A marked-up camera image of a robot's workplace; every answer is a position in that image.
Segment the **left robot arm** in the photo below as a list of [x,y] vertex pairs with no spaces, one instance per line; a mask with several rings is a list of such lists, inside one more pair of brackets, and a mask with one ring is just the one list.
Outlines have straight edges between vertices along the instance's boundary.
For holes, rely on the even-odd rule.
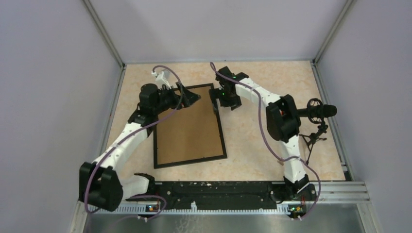
[[79,201],[85,207],[113,212],[120,203],[134,195],[143,200],[154,198],[156,188],[148,175],[135,175],[121,181],[121,171],[141,142],[148,138],[162,120],[159,115],[169,109],[173,111],[192,106],[201,96],[177,83],[179,93],[166,85],[145,84],[140,89],[137,109],[127,120],[124,129],[108,149],[92,163],[84,162],[79,169]]

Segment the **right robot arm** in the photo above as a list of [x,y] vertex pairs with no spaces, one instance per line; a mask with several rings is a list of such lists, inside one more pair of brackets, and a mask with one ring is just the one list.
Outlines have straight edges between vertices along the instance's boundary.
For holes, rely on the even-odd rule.
[[222,107],[234,110],[241,106],[241,99],[246,99],[258,106],[258,123],[264,143],[271,139],[280,144],[281,152],[269,151],[283,163],[285,195],[291,200],[310,200],[316,197],[316,190],[310,184],[306,173],[307,164],[301,158],[299,147],[299,128],[301,121],[291,95],[280,96],[270,92],[254,82],[247,74],[234,74],[228,67],[217,70],[210,64],[216,74],[220,87],[211,92],[211,97],[219,99]]

